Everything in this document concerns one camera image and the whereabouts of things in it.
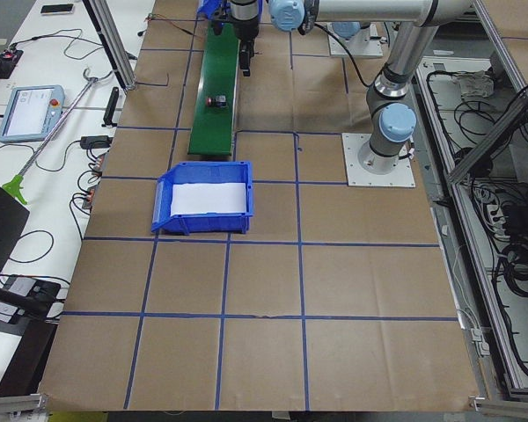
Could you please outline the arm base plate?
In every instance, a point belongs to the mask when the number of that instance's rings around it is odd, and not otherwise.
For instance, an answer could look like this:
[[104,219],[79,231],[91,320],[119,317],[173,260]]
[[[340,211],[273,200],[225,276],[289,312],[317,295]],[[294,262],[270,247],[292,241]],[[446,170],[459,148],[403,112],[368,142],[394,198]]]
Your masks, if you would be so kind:
[[[328,23],[326,27],[330,32],[335,35],[332,29],[332,23]],[[374,28],[376,28],[376,26],[371,23],[371,29]],[[374,59],[381,58],[383,56],[383,50],[381,45],[382,37],[380,37],[379,35],[378,40],[365,40],[364,38],[354,38],[350,41],[346,41],[343,39],[339,39],[336,35],[335,38],[337,40],[340,40],[346,46],[348,51],[356,58]]]
[[351,187],[415,188],[406,147],[395,157],[383,157],[370,148],[370,134],[341,135],[347,181]]

